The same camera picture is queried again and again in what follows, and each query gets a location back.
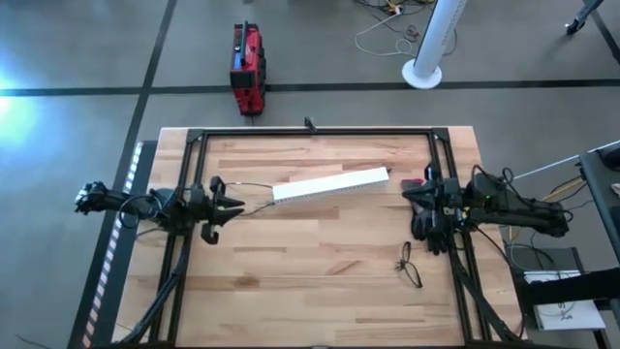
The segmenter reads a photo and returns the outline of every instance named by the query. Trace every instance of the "black bracket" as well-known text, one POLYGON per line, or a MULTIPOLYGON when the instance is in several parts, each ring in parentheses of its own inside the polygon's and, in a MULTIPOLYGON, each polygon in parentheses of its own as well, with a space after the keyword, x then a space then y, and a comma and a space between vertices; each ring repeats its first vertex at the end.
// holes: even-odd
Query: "black bracket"
POLYGON ((190 129, 187 131, 187 137, 185 139, 186 143, 193 143, 198 140, 202 135, 204 135, 203 129, 190 129))
POLYGON ((312 117, 306 116, 303 118, 303 125, 310 130, 311 135, 315 135, 317 133, 317 127, 314 125, 314 121, 312 117))
POLYGON ((440 139, 442 142, 449 143, 450 142, 450 131, 446 127, 434 127, 432 129, 433 134, 440 139))

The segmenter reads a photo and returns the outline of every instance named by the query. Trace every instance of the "red power station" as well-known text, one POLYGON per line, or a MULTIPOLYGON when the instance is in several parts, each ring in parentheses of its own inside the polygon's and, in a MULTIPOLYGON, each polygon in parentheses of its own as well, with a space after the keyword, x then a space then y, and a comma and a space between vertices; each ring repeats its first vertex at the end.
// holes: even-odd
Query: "red power station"
POLYGON ((256 116, 263 112, 265 78, 266 60, 259 26, 247 21, 235 24, 231 87, 242 115, 256 116))

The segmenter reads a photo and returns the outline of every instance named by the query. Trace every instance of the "paper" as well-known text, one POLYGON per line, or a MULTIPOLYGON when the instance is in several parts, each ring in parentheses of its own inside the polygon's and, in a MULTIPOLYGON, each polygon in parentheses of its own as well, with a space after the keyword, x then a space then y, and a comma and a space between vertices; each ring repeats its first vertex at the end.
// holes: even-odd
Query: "paper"
MULTIPOLYGON (((549 281, 579 276, 578 270, 526 271, 525 280, 549 281)), ((536 318, 541 330, 596 330, 604 329, 605 322, 593 301, 570 301, 565 303, 535 305, 536 318)))

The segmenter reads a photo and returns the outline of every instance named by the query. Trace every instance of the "white rectangular block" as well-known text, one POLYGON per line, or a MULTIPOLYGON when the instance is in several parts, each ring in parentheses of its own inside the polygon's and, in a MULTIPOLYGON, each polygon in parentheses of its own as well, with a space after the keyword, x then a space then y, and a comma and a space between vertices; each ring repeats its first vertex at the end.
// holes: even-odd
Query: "white rectangular block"
POLYGON ((274 186, 273 202, 275 204, 282 204, 318 195, 344 192, 387 183, 388 180, 388 169, 385 167, 302 180, 295 183, 274 186))

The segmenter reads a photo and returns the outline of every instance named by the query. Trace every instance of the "wooden table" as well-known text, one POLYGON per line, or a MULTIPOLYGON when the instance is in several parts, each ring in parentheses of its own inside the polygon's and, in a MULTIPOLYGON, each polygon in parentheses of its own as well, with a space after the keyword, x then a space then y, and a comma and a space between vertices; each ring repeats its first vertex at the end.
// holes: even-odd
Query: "wooden table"
MULTIPOLYGON (((162 130, 150 187, 176 185, 186 132, 162 130)), ((474 130, 450 127, 449 133, 464 185, 481 162, 474 130)), ((177 345, 462 344, 448 256, 434 256, 412 239, 410 204, 400 195, 401 179, 422 177, 429 160, 420 136, 209 137, 204 183, 219 175, 226 182, 278 184, 380 166, 391 168, 390 181, 237 217, 220 228, 217 245, 195 236, 177 345), (407 240, 421 289, 394 269, 407 240)), ((227 195, 249 209, 270 200, 268 188, 249 185, 230 185, 227 195)), ((139 231, 149 228, 143 223, 139 231)), ((502 245, 496 227, 482 228, 502 245)), ((488 240, 479 234, 473 240, 484 294, 516 331, 521 318, 509 268, 488 240)), ((115 340, 155 297, 165 241, 159 232, 136 241, 115 340)))

